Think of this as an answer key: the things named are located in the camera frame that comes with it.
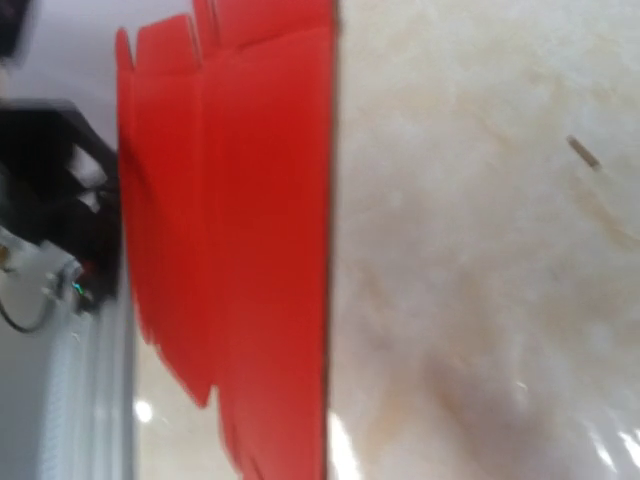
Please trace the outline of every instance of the marble surface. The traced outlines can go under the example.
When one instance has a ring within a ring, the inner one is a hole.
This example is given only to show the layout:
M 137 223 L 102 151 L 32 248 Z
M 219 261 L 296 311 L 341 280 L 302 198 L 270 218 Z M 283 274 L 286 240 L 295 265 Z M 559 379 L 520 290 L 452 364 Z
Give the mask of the marble surface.
M 337 478 L 638 478 L 640 6 L 340 15 Z

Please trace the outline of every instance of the black object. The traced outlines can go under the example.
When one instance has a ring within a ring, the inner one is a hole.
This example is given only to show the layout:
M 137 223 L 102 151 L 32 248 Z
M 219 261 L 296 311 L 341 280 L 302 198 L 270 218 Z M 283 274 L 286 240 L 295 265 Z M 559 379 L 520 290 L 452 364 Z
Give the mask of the black object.
M 31 0 L 0 0 L 0 58 L 15 55 Z
M 102 168 L 102 184 L 85 187 L 70 171 L 78 148 Z M 96 208 L 79 198 L 89 191 Z M 0 226 L 36 245 L 49 241 L 77 259 L 83 281 L 95 288 L 92 307 L 115 294 L 121 224 L 117 154 L 75 106 L 0 105 Z

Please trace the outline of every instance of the small stick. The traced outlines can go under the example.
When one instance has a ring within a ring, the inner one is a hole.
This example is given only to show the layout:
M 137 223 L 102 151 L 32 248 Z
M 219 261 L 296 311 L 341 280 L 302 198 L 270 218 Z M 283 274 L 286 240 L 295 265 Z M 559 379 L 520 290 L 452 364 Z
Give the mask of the small stick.
M 596 172 L 602 170 L 602 164 L 600 161 L 589 150 L 587 150 L 587 148 L 582 145 L 576 137 L 569 135 L 567 137 L 567 142 L 569 142 L 573 151 L 580 155 L 580 158 L 587 162 L 587 165 L 589 165 L 593 170 Z

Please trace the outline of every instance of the white plastic part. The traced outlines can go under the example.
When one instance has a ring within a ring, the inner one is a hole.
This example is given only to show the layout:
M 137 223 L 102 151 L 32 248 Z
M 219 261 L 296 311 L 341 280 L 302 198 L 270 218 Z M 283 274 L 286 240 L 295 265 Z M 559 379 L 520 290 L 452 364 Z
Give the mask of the white plastic part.
M 117 300 L 99 315 L 79 317 L 70 307 L 65 301 L 56 309 L 39 479 L 132 480 L 134 327 L 126 264 Z

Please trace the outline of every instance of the wire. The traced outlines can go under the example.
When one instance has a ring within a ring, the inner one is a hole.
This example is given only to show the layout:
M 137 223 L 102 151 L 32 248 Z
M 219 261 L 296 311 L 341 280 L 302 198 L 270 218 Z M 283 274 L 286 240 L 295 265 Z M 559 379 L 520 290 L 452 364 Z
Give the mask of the wire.
M 0 300 L 0 316 L 4 318 L 4 321 L 7 323 L 7 325 L 9 325 L 13 330 L 15 330 L 18 333 L 23 333 L 23 334 L 36 333 L 39 330 L 41 330 L 42 327 L 45 326 L 47 320 L 49 319 L 49 317 L 51 317 L 51 312 L 53 311 L 53 307 L 55 306 L 55 304 L 56 302 L 53 298 L 47 297 L 47 299 L 44 301 L 44 306 L 42 307 L 42 311 L 40 312 L 38 319 L 33 325 L 29 327 L 23 327 L 22 325 L 18 325 L 13 320 L 13 318 L 11 318 L 6 308 L 4 308 L 4 304 L 2 303 L 2 300 Z
M 64 279 L 65 279 L 65 272 L 69 268 L 69 266 L 75 262 L 76 262 L 75 258 L 72 258 L 67 262 L 65 262 L 65 264 L 58 270 L 58 273 L 56 274 L 56 278 L 55 278 L 54 294 L 59 294 L 60 291 L 62 290 Z M 40 315 L 38 315 L 38 318 L 36 319 L 35 323 L 33 323 L 28 327 L 23 327 L 22 325 L 18 324 L 13 318 L 11 318 L 11 315 L 9 315 L 9 312 L 7 312 L 7 309 L 5 308 L 2 300 L 0 300 L 0 316 L 2 316 L 5 323 L 9 325 L 9 327 L 11 327 L 16 332 L 29 335 L 29 334 L 33 334 L 40 331 L 46 325 L 47 320 L 49 320 L 49 318 L 52 316 L 51 314 L 55 306 L 56 306 L 55 298 L 47 295 L 44 301 L 44 305 L 42 306 Z

